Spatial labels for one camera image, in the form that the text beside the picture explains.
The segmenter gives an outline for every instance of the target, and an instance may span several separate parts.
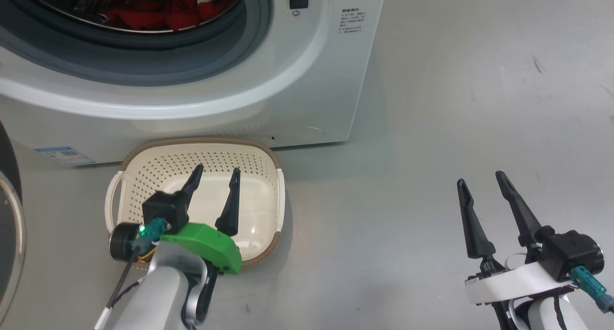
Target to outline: cable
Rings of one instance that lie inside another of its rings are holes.
[[[158,249],[158,247],[152,248],[152,250],[149,251],[147,254],[144,254],[143,256],[139,256],[139,259],[143,261],[147,260],[147,258],[151,257],[151,255],[155,253],[156,249]]]
[[[139,284],[141,284],[143,281],[145,280],[145,277],[141,277],[138,280],[136,280],[136,282],[130,284],[128,287],[126,287],[126,289],[124,289],[121,293],[119,293],[116,297],[116,299],[113,301],[113,304],[111,305],[111,308],[114,308],[115,305],[117,304],[117,302],[119,301],[119,299],[121,299],[121,297],[123,297],[126,293],[128,293],[132,288],[138,286]]]
[[[518,330],[529,330],[529,326],[527,326],[527,324],[524,323],[524,320],[522,320],[520,317],[518,317],[518,315],[516,315],[516,309],[514,308],[514,302],[516,302],[516,300],[518,299],[511,299],[509,301],[509,304],[508,304],[509,317],[511,318],[511,321],[514,322],[514,325],[516,326]]]
[[[132,267],[132,263],[134,263],[134,261],[138,258],[138,252],[140,251],[140,249],[141,249],[140,247],[135,247],[132,250],[132,255],[130,256],[130,260],[126,264],[126,267],[123,269],[123,273],[121,273],[119,282],[117,283],[117,286],[115,290],[113,291],[113,294],[111,295],[111,298],[109,299],[109,302],[107,302],[107,306],[105,306],[105,309],[100,314],[98,321],[94,325],[94,330],[102,330],[105,328],[105,325],[107,324],[107,321],[109,320],[109,317],[111,315],[111,311],[113,310],[113,305],[116,304],[117,295],[119,294],[121,285],[123,285],[123,282],[125,282],[126,277],[128,276],[128,273],[130,271],[130,267]]]
[[[130,260],[126,264],[126,267],[123,269],[123,273],[121,273],[121,277],[119,278],[119,282],[117,282],[117,286],[116,286],[115,290],[113,291],[113,294],[111,295],[111,298],[109,299],[109,302],[107,302],[106,308],[113,308],[114,301],[117,298],[117,295],[119,294],[119,291],[121,290],[121,285],[123,285],[123,282],[126,280],[126,277],[128,276],[128,273],[130,271],[130,267],[132,266],[132,263],[134,263],[134,261],[137,258],[137,255],[138,255],[137,251],[138,250],[136,250],[136,249],[132,250],[132,255],[130,256]]]
[[[559,326],[561,326],[561,330],[567,330],[567,326],[565,325],[565,319],[563,318],[563,313],[561,312],[561,299],[559,299],[559,292],[555,294],[555,313],[556,313],[556,321],[559,322]]]

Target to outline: green plastic part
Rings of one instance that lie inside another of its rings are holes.
[[[165,234],[163,242],[177,243],[211,262],[223,273],[239,274],[243,260],[235,242],[206,224],[188,223],[177,234]]]

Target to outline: basket handle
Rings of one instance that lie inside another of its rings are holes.
[[[283,227],[283,217],[285,216],[285,178],[281,168],[277,170],[277,188],[279,199],[277,203],[277,231],[281,232]]]
[[[113,199],[115,197],[117,185],[123,180],[124,174],[124,171],[118,171],[113,179],[111,179],[109,188],[107,188],[107,195],[105,197],[105,222],[109,233],[113,232],[113,229],[115,229],[115,223],[113,222]]]

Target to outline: metal ring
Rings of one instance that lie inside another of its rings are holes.
[[[24,211],[22,204],[19,201],[19,196],[9,179],[0,171],[0,207],[9,206],[9,212],[13,214],[15,223],[15,256],[13,262],[3,262],[2,266],[10,267],[11,272],[9,281],[7,282],[4,295],[0,297],[0,324],[4,321],[4,317],[9,310],[17,284],[22,275],[24,267],[24,257],[26,254],[26,229],[24,222]]]

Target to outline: plastic basket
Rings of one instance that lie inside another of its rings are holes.
[[[285,183],[273,151],[257,142],[185,138],[154,141],[132,151],[107,190],[107,230],[110,233],[115,227],[112,208],[120,181],[117,223],[142,223],[142,203],[157,190],[179,190],[197,164],[204,165],[204,172],[188,209],[190,222],[213,227],[228,197],[232,171],[241,169],[239,232],[233,240],[241,252],[243,267],[261,262],[279,241]]]

